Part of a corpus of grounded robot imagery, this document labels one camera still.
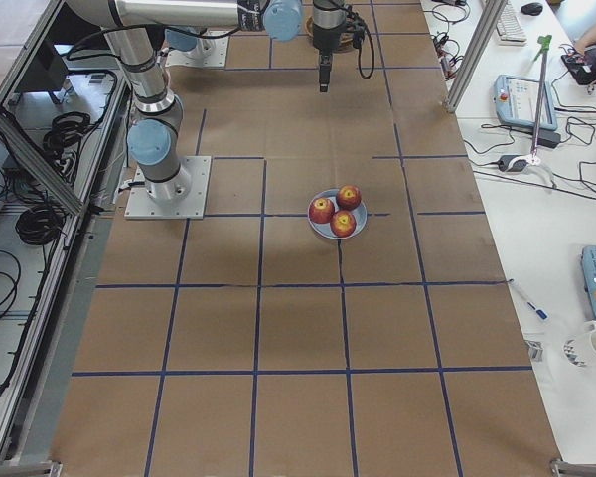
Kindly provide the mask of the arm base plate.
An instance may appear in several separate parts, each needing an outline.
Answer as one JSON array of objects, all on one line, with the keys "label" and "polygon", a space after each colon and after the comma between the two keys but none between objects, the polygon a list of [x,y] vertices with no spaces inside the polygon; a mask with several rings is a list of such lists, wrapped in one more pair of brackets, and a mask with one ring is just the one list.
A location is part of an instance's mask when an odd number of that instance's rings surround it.
[{"label": "arm base plate", "polygon": [[177,176],[156,183],[137,167],[124,217],[128,220],[201,220],[205,214],[211,177],[211,156],[183,156]]},{"label": "arm base plate", "polygon": [[228,38],[204,40],[194,37],[167,40],[169,52],[167,67],[222,68],[227,57]]}]

